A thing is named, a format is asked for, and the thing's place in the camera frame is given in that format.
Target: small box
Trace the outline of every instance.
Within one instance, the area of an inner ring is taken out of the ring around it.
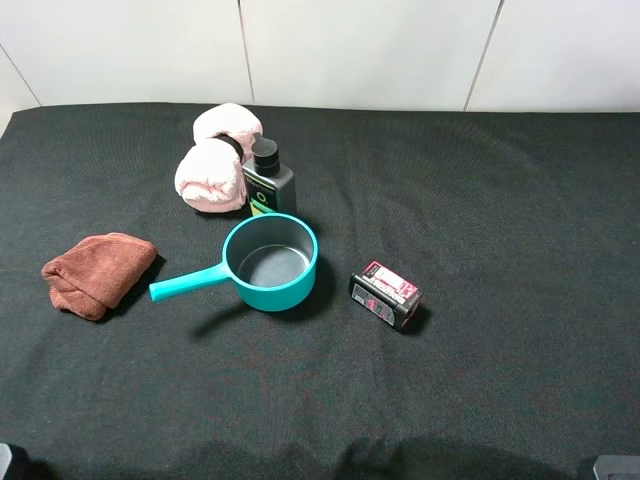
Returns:
[[[416,312],[422,298],[418,287],[375,261],[361,275],[351,275],[349,294],[400,331]]]

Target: black tablecloth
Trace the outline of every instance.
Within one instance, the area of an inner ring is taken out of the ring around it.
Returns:
[[[252,108],[321,251],[266,314],[231,285],[146,293],[248,215],[174,191],[207,108],[40,108],[0,140],[0,441],[37,475],[564,479],[640,454],[640,116]],[[106,323],[55,310],[41,267],[111,231],[164,262]],[[347,293],[373,259],[425,292],[406,335]]]

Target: microfiber cloth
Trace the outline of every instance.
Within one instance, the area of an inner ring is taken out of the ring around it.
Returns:
[[[51,285],[54,307],[97,321],[120,303],[157,253],[150,242],[124,233],[91,236],[47,263],[42,277]]]
[[[225,103],[207,110],[193,123],[196,145],[178,169],[174,185],[190,206],[201,212],[228,212],[244,205],[242,164],[251,155],[260,120],[246,108]]]

